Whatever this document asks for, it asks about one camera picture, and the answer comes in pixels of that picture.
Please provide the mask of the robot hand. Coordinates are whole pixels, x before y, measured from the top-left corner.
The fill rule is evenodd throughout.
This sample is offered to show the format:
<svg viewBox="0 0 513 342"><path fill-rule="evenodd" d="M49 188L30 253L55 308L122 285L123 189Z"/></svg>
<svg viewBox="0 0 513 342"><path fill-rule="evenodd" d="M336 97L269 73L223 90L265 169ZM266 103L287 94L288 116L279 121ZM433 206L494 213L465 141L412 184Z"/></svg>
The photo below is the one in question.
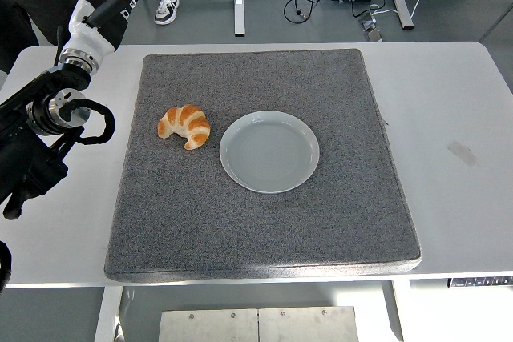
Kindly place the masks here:
<svg viewBox="0 0 513 342"><path fill-rule="evenodd" d="M72 58L98 66L123 40L131 12L139 0L78 0L68 24L71 37L59 61Z"/></svg>

